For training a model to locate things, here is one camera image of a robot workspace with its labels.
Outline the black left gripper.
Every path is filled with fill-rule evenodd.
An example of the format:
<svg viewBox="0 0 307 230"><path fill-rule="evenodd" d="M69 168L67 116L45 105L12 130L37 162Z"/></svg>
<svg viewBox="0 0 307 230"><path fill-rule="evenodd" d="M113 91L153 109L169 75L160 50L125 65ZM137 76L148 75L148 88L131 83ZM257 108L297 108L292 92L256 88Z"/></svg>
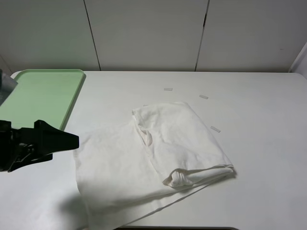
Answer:
<svg viewBox="0 0 307 230"><path fill-rule="evenodd" d="M22 167L50 161L53 153L79 148L79 137L50 126L43 120L34 122L35 144L30 139L31 128L12 128L12 123L0 122L0 170L11 173Z"/></svg>

